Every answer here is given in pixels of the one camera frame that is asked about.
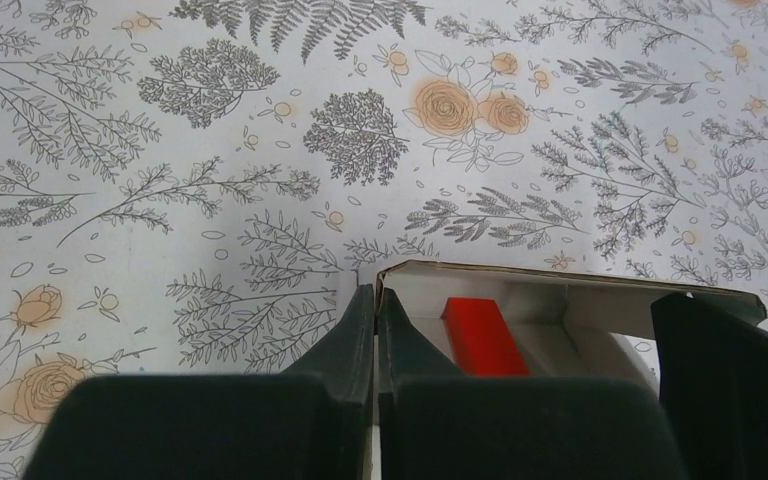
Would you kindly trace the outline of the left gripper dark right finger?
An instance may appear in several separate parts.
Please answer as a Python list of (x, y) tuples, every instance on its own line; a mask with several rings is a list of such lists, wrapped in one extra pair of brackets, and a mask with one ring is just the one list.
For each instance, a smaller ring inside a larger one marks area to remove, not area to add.
[(662, 408), (630, 382), (477, 377), (416, 327), (390, 289), (378, 322), (386, 479), (683, 479)]

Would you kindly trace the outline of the red rectangular block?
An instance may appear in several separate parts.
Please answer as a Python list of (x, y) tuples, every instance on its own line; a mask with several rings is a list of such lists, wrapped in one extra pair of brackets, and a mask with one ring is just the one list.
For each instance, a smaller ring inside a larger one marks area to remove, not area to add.
[(492, 299), (451, 297), (443, 321), (455, 363), (479, 377), (527, 377), (530, 369)]

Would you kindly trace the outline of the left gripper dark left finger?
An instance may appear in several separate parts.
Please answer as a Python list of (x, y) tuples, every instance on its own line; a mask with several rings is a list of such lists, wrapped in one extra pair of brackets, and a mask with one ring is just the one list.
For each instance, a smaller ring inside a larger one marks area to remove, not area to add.
[(365, 479), (374, 290), (278, 374), (117, 375), (57, 407), (28, 479)]

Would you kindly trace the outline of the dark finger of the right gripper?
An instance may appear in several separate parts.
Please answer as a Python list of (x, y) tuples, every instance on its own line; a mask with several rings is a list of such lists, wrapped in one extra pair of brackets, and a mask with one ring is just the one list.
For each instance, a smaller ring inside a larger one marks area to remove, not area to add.
[(692, 479), (768, 479), (768, 331), (671, 294), (651, 306), (660, 403)]

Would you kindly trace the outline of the white cardboard paper box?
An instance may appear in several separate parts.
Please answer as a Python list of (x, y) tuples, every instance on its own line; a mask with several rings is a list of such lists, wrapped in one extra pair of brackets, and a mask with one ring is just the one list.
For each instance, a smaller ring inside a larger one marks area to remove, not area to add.
[(493, 265), (383, 260), (360, 268), (357, 279), (393, 290), (415, 327), (453, 361), (447, 300), (492, 299), (532, 374), (628, 380), (658, 395), (654, 302), (686, 295), (760, 329), (768, 316), (758, 296), (736, 290)]

